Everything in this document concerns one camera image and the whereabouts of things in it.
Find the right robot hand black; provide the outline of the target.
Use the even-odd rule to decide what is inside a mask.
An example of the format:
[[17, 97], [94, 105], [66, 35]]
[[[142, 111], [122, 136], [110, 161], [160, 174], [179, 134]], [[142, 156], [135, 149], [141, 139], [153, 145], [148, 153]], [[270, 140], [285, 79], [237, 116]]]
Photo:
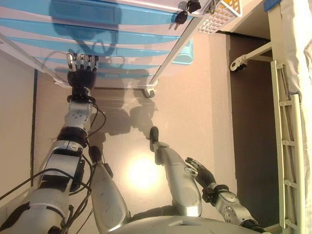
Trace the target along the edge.
[[185, 162], [187, 163], [185, 171], [192, 175], [202, 188], [205, 189], [216, 184], [213, 174], [197, 160], [188, 157]]

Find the left robot hand black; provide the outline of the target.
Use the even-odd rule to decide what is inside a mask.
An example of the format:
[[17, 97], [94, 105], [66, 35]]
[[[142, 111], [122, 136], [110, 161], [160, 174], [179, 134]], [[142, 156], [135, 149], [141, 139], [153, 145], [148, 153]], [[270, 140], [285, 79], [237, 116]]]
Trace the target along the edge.
[[95, 86], [98, 56], [67, 53], [66, 60], [69, 68], [67, 79], [72, 87], [72, 94], [88, 95], [89, 91]]

